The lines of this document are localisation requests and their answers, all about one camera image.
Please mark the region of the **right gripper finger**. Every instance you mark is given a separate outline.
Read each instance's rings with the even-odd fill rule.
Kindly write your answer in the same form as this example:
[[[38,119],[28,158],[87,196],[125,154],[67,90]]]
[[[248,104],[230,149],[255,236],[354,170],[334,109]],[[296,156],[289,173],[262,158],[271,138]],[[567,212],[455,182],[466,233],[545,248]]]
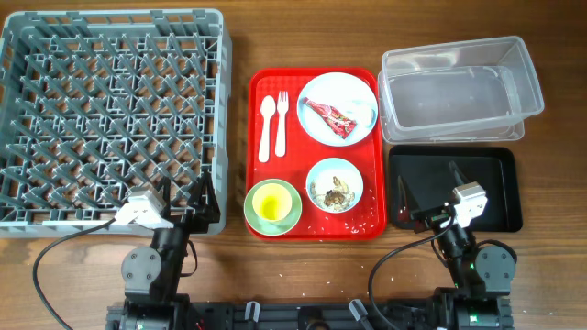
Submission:
[[[397,178],[398,184],[398,214],[399,215],[418,215],[422,209],[419,206],[417,199],[412,194],[407,181],[399,175]]]
[[[468,178],[461,172],[460,168],[454,160],[449,163],[449,170],[454,177],[454,181],[457,187],[466,185],[468,183]]]

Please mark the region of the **rice and food leftovers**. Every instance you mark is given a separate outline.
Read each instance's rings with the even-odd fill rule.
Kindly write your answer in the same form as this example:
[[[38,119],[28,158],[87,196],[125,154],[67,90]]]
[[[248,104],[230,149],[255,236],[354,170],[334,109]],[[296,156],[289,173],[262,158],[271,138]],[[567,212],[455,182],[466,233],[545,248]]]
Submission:
[[[341,213],[349,209],[355,193],[339,177],[324,175],[310,183],[310,197],[323,211]]]

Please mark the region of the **red snack wrapper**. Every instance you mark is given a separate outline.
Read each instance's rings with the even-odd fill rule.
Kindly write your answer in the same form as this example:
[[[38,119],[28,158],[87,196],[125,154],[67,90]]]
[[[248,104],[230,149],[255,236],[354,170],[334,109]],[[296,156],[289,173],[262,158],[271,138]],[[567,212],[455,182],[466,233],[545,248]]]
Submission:
[[[317,113],[323,121],[330,127],[333,133],[340,138],[346,139],[349,134],[357,126],[357,122],[345,115],[342,115],[336,107],[316,103],[305,97],[302,100],[304,105],[308,105],[315,113]]]

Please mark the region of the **black waste tray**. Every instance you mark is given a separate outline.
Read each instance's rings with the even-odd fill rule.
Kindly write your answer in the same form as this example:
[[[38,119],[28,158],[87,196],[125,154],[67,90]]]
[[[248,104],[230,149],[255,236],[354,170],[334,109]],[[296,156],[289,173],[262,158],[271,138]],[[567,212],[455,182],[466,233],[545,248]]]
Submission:
[[[488,203],[481,216],[471,222],[475,232],[517,232],[523,226],[515,157],[507,148],[395,146],[389,152],[387,212],[393,226],[412,230],[414,224],[398,214],[398,184],[401,175],[422,210],[448,201],[457,187],[449,170],[454,160],[468,182],[477,182],[487,192]]]

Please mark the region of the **white plastic fork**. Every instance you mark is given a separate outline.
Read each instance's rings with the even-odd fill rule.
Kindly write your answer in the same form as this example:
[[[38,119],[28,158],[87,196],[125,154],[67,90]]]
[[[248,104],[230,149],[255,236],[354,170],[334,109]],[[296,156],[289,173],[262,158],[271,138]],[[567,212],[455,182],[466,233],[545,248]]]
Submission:
[[[276,106],[278,112],[278,127],[275,143],[275,155],[283,157],[286,151],[286,114],[289,110],[289,94],[286,91],[279,91],[278,102]]]

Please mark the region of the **grey dishwasher rack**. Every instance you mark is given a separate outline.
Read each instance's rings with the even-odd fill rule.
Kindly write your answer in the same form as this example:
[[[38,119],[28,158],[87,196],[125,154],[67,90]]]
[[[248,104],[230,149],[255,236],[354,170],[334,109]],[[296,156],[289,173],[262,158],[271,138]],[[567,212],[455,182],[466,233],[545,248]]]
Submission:
[[[232,42],[213,8],[19,11],[1,28],[1,235],[61,237],[202,172],[227,203]]]

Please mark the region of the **clear plastic bin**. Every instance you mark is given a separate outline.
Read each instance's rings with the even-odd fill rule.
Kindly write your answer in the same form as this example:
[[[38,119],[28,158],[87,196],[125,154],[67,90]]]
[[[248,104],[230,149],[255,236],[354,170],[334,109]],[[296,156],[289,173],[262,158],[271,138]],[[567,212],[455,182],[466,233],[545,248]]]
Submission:
[[[545,108],[518,36],[389,50],[378,75],[389,144],[516,141]]]

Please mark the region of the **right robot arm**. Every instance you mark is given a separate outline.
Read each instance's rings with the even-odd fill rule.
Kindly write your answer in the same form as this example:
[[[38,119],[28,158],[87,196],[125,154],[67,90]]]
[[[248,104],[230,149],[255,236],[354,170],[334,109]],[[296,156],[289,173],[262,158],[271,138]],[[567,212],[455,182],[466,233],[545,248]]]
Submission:
[[[485,210],[486,191],[468,181],[455,162],[449,169],[457,186],[448,201],[427,210],[419,207],[407,181],[397,179],[400,219],[413,223],[416,233],[433,233],[433,251],[453,281],[451,288],[439,287],[423,302],[401,302],[398,307],[423,329],[511,329],[508,296],[517,255],[503,242],[476,240],[470,224]]]

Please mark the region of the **white tissue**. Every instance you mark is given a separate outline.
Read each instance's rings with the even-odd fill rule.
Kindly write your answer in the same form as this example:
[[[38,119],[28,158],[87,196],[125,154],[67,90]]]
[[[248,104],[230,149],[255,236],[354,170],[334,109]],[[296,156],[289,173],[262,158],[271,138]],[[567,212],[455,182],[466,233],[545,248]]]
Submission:
[[[374,110],[369,104],[349,103],[347,112],[352,119],[363,127],[369,127],[374,120]]]

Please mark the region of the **large light blue plate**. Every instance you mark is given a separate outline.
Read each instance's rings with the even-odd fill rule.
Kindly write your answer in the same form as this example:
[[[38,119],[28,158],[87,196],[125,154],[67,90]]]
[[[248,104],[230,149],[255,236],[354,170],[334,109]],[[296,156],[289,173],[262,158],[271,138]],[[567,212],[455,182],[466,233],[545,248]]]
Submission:
[[[303,104],[305,97],[322,105],[334,106],[350,119],[347,112],[349,103],[368,104],[374,110],[375,117],[370,126],[357,123],[349,136],[343,139],[333,133],[320,115]],[[329,72],[315,77],[302,88],[297,101],[297,116],[304,131],[317,142],[330,147],[348,147],[361,142],[375,128],[378,114],[376,96],[370,86],[362,79],[343,72]]]

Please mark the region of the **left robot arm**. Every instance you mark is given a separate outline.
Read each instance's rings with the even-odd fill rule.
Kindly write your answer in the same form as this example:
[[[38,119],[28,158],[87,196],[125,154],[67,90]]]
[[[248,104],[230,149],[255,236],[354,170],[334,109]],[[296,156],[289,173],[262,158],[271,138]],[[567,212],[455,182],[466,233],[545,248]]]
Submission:
[[[132,222],[153,231],[147,247],[129,252],[121,265],[125,300],[107,309],[107,329],[204,329],[205,321],[187,294],[178,293],[179,280],[192,272],[183,262],[195,253],[192,234],[201,234],[220,220],[213,180],[204,171],[193,182],[185,214],[171,214],[171,180],[155,189],[137,188],[115,215],[115,223]]]

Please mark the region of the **small light blue bowl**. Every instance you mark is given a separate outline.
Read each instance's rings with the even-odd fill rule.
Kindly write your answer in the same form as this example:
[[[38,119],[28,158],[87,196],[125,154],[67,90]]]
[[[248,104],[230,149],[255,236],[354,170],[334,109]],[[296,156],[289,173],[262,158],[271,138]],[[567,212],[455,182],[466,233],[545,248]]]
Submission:
[[[310,201],[321,211],[341,214],[355,207],[363,194],[359,170],[340,158],[320,160],[306,177]]]

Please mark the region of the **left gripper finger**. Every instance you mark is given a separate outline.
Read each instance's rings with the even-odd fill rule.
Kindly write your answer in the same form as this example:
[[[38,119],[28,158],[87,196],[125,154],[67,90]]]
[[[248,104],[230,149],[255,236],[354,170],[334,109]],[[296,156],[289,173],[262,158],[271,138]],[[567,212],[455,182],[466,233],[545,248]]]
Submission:
[[[164,201],[164,208],[161,212],[162,215],[171,214],[171,180],[168,177],[163,177],[160,182],[155,186],[156,191],[160,194]]]
[[[205,215],[219,215],[215,188],[208,171],[203,171],[189,188],[187,205]]]

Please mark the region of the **white plastic spoon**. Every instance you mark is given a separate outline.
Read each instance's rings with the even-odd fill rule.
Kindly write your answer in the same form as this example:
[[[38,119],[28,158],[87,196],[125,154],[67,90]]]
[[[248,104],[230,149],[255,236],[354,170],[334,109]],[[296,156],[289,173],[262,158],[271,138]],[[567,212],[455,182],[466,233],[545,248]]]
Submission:
[[[273,117],[275,112],[276,103],[274,98],[270,95],[265,96],[260,105],[260,113],[263,122],[260,137],[260,149],[258,154],[258,160],[262,163],[266,163],[270,157],[271,118]]]

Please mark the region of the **yellow plastic cup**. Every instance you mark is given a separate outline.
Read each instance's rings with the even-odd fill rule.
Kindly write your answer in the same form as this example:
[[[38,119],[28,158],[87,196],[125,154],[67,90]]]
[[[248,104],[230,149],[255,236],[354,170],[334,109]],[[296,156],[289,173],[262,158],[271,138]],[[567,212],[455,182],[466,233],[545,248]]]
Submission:
[[[264,183],[256,190],[252,198],[255,214],[269,222],[282,221],[291,211],[293,197],[279,183]]]

